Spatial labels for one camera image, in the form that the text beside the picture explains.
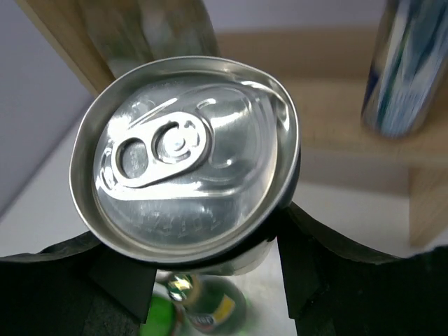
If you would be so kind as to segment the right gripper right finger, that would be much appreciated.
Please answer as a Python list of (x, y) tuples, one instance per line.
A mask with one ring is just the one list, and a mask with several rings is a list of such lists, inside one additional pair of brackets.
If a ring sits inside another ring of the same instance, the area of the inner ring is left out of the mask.
[(299, 335), (446, 335), (447, 247), (398, 258), (318, 222), (276, 214), (288, 314)]

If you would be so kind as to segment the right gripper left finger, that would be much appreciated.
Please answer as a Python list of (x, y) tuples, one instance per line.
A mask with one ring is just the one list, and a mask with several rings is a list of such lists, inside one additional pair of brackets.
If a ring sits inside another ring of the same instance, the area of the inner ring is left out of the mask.
[(155, 268), (84, 233), (1, 258), (2, 335), (137, 335)]

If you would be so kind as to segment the green glass bottle front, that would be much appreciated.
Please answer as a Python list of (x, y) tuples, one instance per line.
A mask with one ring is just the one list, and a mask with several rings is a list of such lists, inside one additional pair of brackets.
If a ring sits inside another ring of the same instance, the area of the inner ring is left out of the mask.
[(139, 328), (141, 336), (182, 335), (185, 324), (183, 310), (175, 305), (160, 283), (155, 283), (145, 323)]

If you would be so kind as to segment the black yellow soda can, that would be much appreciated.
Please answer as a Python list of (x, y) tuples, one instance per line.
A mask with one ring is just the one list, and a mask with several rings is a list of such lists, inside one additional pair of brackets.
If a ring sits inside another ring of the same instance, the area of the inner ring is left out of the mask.
[(292, 201), (301, 129), (284, 85), (231, 59), (139, 66), (88, 107), (69, 185), (89, 231), (159, 270), (240, 275), (269, 253)]

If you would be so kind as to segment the silver blue energy can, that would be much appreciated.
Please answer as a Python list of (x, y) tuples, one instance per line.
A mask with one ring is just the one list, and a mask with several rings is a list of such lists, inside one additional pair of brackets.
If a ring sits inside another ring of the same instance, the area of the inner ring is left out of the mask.
[(423, 125), (447, 72), (447, 1), (387, 1), (361, 121), (387, 138)]

